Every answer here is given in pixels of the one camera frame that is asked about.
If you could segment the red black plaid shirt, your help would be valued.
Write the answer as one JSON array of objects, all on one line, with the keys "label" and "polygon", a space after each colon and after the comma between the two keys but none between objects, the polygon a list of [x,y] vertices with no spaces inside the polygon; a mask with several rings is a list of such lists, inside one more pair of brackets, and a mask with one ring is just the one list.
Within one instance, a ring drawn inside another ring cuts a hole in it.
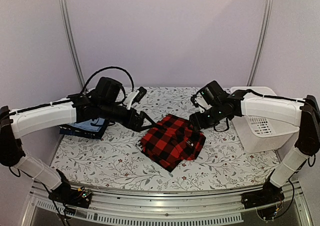
[{"label": "red black plaid shirt", "polygon": [[167,114],[140,139],[141,152],[171,173],[182,161],[199,156],[206,141],[190,121]]}]

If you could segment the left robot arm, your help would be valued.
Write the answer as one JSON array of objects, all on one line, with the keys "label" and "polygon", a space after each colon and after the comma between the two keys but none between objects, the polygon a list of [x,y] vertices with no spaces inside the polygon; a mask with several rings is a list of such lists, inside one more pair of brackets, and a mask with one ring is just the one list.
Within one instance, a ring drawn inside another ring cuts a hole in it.
[{"label": "left robot arm", "polygon": [[137,112],[132,107],[144,97],[146,90],[143,87],[132,90],[123,100],[117,101],[119,93],[124,91],[119,81],[101,77],[95,88],[87,93],[71,94],[58,101],[17,110],[1,107],[1,165],[28,174],[63,203],[70,203],[75,197],[74,190],[65,175],[24,152],[21,139],[40,130],[96,119],[119,123],[134,132],[152,128],[155,122],[145,112]]}]

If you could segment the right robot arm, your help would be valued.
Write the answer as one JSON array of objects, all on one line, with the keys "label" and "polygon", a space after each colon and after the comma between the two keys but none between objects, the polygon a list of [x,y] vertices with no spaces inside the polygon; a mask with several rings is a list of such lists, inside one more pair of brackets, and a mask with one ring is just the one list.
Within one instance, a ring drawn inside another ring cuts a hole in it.
[{"label": "right robot arm", "polygon": [[312,95],[289,98],[265,86],[235,86],[228,92],[212,81],[190,98],[199,111],[189,120],[197,131],[232,122],[248,153],[278,150],[288,141],[293,146],[273,170],[259,192],[269,204],[278,190],[310,157],[320,150],[320,109]]}]

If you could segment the floral patterned table mat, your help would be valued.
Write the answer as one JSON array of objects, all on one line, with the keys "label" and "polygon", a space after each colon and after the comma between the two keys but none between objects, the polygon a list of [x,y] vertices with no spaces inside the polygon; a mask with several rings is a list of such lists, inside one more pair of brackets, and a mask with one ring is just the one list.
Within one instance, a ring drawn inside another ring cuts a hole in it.
[{"label": "floral patterned table mat", "polygon": [[191,131],[195,87],[149,87],[134,105],[159,128],[132,131],[119,123],[99,140],[65,136],[51,167],[72,183],[134,191],[192,192],[260,185],[278,166],[273,150],[248,153],[231,123]]}]

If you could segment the light blue folded shirt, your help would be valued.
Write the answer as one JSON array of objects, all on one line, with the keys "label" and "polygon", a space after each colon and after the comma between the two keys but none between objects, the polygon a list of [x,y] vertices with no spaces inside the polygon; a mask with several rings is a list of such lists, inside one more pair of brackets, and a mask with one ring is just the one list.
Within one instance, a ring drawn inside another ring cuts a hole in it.
[{"label": "light blue folded shirt", "polygon": [[103,118],[98,118],[95,120],[87,120],[84,122],[79,122],[79,123],[72,123],[70,124],[72,127],[86,131],[86,132],[93,132],[97,133],[99,132],[104,126],[108,125],[108,121]]}]

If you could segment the white plastic basket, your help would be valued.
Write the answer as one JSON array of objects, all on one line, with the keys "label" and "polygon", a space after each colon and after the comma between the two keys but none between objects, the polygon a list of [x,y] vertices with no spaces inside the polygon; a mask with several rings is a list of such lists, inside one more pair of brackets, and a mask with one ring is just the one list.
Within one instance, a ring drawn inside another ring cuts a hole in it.
[{"label": "white plastic basket", "polygon": [[232,123],[248,153],[277,150],[288,140],[296,140],[299,134],[297,126],[265,117],[236,116]]}]

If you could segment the dark navy folded shirt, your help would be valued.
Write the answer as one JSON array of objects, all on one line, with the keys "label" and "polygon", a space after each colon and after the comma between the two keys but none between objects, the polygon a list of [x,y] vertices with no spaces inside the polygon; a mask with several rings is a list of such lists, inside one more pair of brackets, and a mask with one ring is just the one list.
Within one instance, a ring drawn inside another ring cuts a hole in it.
[{"label": "dark navy folded shirt", "polygon": [[110,121],[108,121],[108,125],[104,126],[99,132],[88,132],[80,129],[76,129],[75,127],[71,126],[70,124],[63,124],[59,126],[59,133],[61,135],[68,135],[68,136],[76,136],[86,139],[94,139],[94,140],[100,140],[102,139],[107,127],[110,124]]}]

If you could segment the aluminium front rail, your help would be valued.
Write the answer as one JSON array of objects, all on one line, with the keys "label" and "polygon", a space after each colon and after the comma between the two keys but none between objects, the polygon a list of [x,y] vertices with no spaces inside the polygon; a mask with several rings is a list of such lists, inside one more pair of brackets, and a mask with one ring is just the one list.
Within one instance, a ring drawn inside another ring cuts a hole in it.
[{"label": "aluminium front rail", "polygon": [[313,226],[307,201],[297,180],[283,187],[285,196],[276,219],[266,219],[272,205],[245,209],[243,193],[260,186],[234,189],[152,192],[94,188],[89,208],[48,199],[35,182],[27,197],[23,226]]}]

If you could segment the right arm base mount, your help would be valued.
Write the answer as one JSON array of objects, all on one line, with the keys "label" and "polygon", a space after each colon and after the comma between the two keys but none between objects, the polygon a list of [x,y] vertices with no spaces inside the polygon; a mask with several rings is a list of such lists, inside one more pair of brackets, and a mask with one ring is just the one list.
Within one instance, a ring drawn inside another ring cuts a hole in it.
[{"label": "right arm base mount", "polygon": [[264,186],[260,190],[245,192],[241,195],[241,203],[245,209],[265,206],[285,199],[282,188],[271,186]]}]

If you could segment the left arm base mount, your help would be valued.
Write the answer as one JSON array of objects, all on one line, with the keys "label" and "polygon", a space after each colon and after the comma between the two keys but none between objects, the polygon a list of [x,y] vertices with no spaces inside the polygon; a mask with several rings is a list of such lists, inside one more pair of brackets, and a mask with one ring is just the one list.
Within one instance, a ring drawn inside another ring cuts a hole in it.
[{"label": "left arm base mount", "polygon": [[74,189],[71,188],[70,185],[61,184],[59,187],[49,192],[48,198],[65,205],[88,209],[91,204],[92,193],[91,189],[86,189],[84,187]]}]

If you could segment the right aluminium frame post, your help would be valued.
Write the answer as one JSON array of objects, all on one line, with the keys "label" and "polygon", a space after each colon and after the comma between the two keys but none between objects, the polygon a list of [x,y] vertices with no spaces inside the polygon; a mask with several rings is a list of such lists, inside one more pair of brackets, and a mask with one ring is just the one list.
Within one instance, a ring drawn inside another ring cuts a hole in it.
[{"label": "right aluminium frame post", "polygon": [[268,32],[269,22],[272,14],[273,1],[274,0],[265,0],[260,33],[259,33],[251,69],[249,72],[249,77],[246,83],[246,85],[249,87],[253,86],[257,72],[258,72],[258,68],[259,68],[259,64],[260,64],[260,60],[261,60],[262,52],[264,49],[267,32]]}]

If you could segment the aluminium frame post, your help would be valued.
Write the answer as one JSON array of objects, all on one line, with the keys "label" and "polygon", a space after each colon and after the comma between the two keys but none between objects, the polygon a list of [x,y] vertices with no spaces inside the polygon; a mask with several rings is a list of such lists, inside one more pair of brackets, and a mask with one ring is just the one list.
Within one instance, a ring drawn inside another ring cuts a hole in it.
[{"label": "aluminium frame post", "polygon": [[272,14],[273,1],[274,0],[265,0],[260,33],[259,33],[251,69],[249,72],[249,77],[246,83],[246,85],[249,87],[253,86],[257,72],[258,72],[258,68],[259,68],[259,64],[260,64],[260,60],[261,60],[262,52],[264,49],[267,32],[268,32],[269,22]]},{"label": "aluminium frame post", "polygon": [[82,88],[85,85],[85,80],[84,80],[84,75],[80,66],[80,61],[79,61],[79,57],[77,54],[77,49],[76,49],[76,45],[73,37],[67,0],[58,0],[58,1],[59,1],[59,7],[61,11],[61,16],[62,16],[63,26],[65,30],[65,35],[67,39],[67,44],[69,47],[72,63],[75,70],[75,75],[77,77],[80,87]]}]

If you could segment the left aluminium frame post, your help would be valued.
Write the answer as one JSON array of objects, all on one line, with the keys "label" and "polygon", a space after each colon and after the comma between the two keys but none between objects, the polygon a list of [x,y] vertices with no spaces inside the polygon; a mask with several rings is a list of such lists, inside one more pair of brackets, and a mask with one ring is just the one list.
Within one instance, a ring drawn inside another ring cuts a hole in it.
[{"label": "left aluminium frame post", "polygon": [[72,63],[75,70],[75,75],[77,77],[80,87],[82,88],[85,85],[85,80],[84,80],[84,75],[80,66],[80,61],[79,61],[79,57],[77,54],[77,49],[76,49],[76,45],[73,37],[67,0],[58,0],[58,1],[59,1],[59,7],[61,11],[61,16],[62,16],[63,26],[65,30],[65,35],[67,39],[67,44],[69,47]]}]

